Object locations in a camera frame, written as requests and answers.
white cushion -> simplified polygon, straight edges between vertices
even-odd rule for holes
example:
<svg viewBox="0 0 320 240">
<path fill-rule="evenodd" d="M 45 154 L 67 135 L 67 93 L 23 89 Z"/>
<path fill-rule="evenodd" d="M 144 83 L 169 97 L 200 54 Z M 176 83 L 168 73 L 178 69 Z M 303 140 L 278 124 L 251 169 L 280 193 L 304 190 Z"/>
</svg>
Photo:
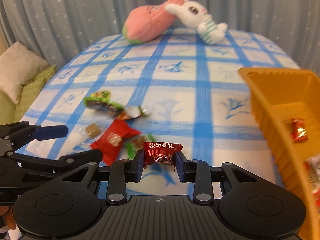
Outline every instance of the white cushion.
<svg viewBox="0 0 320 240">
<path fill-rule="evenodd" d="M 46 60 L 17 41 L 0 56 L 0 90 L 17 104 L 22 87 L 48 65 Z"/>
</svg>

green striped shirt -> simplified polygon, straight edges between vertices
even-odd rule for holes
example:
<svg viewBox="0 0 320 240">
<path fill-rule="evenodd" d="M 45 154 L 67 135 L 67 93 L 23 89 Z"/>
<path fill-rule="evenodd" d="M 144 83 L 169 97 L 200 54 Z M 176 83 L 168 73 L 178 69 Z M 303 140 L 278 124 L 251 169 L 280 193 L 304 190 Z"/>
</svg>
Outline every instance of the green striped shirt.
<svg viewBox="0 0 320 240">
<path fill-rule="evenodd" d="M 210 34 L 214 30 L 216 30 L 218 27 L 217 27 L 217 24 L 210 18 L 205 21 L 205 25 L 207 26 L 207 31 L 205 33 L 200 34 L 200 36 L 204 40 L 204 42 L 206 42 L 207 44 L 210 44 L 211 43 Z"/>
</svg>

orange basket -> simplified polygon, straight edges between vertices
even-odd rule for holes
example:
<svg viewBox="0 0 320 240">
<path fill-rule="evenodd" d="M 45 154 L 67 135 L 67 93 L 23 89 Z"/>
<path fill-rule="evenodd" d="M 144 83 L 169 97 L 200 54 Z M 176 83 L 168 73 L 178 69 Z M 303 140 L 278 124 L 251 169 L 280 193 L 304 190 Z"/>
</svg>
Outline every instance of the orange basket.
<svg viewBox="0 0 320 240">
<path fill-rule="evenodd" d="M 287 68 L 241 68 L 239 73 L 250 88 L 252 113 L 286 189 L 306 205 L 307 217 L 299 236 L 319 240 L 320 215 L 303 162 L 320 154 L 320 78 L 309 70 Z M 291 118 L 306 121 L 308 141 L 292 141 Z"/>
</svg>

green sofa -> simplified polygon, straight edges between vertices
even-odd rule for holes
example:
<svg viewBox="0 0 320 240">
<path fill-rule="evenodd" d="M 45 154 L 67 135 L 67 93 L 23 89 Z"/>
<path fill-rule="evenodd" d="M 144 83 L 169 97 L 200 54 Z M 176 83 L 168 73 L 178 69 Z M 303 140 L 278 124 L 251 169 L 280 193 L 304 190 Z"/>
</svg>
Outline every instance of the green sofa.
<svg viewBox="0 0 320 240">
<path fill-rule="evenodd" d="M 0 91 L 0 125 L 19 122 L 36 100 L 42 88 L 56 72 L 55 65 L 40 72 L 33 81 L 23 87 L 20 101 L 17 105 L 10 100 L 6 93 Z"/>
</svg>

metal screw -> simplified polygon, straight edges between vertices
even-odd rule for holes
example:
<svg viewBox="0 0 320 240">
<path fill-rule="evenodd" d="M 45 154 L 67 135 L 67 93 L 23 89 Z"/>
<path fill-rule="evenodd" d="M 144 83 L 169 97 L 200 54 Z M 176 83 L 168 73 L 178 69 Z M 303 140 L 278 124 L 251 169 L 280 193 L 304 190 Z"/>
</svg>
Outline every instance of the metal screw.
<svg viewBox="0 0 320 240">
<path fill-rule="evenodd" d="M 120 193 L 113 193 L 113 194 L 110 194 L 108 196 L 108 198 L 111 200 L 111 201 L 120 201 L 120 200 L 123 200 L 124 199 L 124 196 Z"/>
<path fill-rule="evenodd" d="M 196 195 L 196 199 L 199 201 L 209 201 L 211 200 L 211 196 L 207 193 L 200 193 Z"/>
</svg>

